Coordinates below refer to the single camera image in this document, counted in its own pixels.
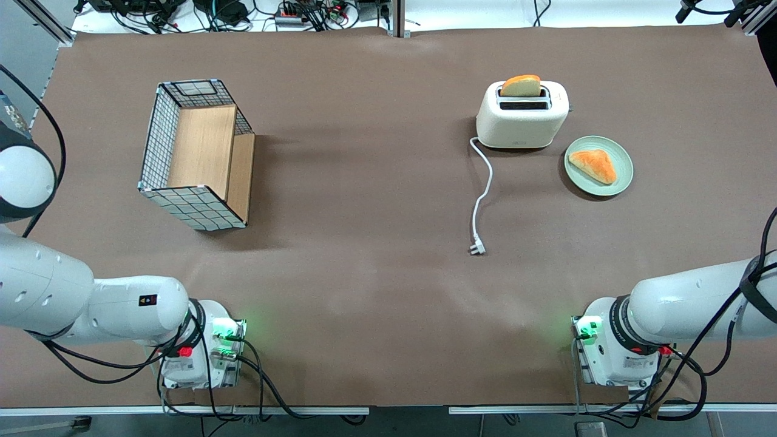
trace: label sticker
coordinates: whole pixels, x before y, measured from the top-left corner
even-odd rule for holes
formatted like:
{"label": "label sticker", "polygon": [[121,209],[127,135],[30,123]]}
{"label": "label sticker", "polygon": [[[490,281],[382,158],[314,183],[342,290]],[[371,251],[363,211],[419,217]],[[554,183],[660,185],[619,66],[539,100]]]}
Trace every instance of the label sticker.
{"label": "label sticker", "polygon": [[165,360],[165,370],[168,372],[187,371],[194,369],[194,360],[191,358]]}
{"label": "label sticker", "polygon": [[156,305],[156,295],[143,295],[138,299],[138,306]]}
{"label": "label sticker", "polygon": [[624,357],[623,367],[627,369],[645,369],[655,364],[652,357]]}

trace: power strip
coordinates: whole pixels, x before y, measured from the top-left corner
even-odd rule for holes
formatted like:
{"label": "power strip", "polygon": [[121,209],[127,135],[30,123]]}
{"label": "power strip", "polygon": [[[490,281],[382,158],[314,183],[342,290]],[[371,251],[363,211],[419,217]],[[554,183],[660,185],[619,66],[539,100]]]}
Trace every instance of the power strip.
{"label": "power strip", "polygon": [[[286,5],[294,6],[294,3],[286,3]],[[275,24],[278,27],[304,27],[302,22],[302,15],[296,10],[289,10],[281,3],[278,6],[278,11],[275,13]]]}

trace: toaster slot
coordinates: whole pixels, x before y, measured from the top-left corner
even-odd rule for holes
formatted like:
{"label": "toaster slot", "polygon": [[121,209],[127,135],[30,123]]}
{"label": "toaster slot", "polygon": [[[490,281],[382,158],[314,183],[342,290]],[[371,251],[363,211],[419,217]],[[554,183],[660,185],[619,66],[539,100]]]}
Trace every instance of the toaster slot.
{"label": "toaster slot", "polygon": [[502,96],[502,87],[497,88],[497,103],[502,110],[548,110],[552,106],[550,92],[544,86],[538,97]]}

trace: wire mesh basket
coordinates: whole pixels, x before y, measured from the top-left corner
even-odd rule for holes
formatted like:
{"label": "wire mesh basket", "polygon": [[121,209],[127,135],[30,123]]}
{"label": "wire mesh basket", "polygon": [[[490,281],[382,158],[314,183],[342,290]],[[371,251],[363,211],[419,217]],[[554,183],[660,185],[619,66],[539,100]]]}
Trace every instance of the wire mesh basket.
{"label": "wire mesh basket", "polygon": [[221,80],[160,83],[138,190],[193,229],[245,228],[254,138]]}

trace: wire basket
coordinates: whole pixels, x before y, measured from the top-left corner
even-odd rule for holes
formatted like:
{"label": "wire basket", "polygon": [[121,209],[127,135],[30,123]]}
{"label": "wire basket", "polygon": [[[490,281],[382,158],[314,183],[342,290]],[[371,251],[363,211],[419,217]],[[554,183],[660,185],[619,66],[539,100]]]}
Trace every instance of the wire basket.
{"label": "wire basket", "polygon": [[[207,184],[179,187],[168,184],[182,110],[228,105],[235,105],[235,101],[218,79],[163,82],[156,90],[138,190],[193,229],[245,228],[248,221],[247,206],[246,212],[238,214],[230,206],[225,192],[218,194]],[[236,105],[235,111],[233,135],[236,138],[238,135],[253,136],[251,126]],[[253,143],[251,147],[250,161],[253,161]]]}

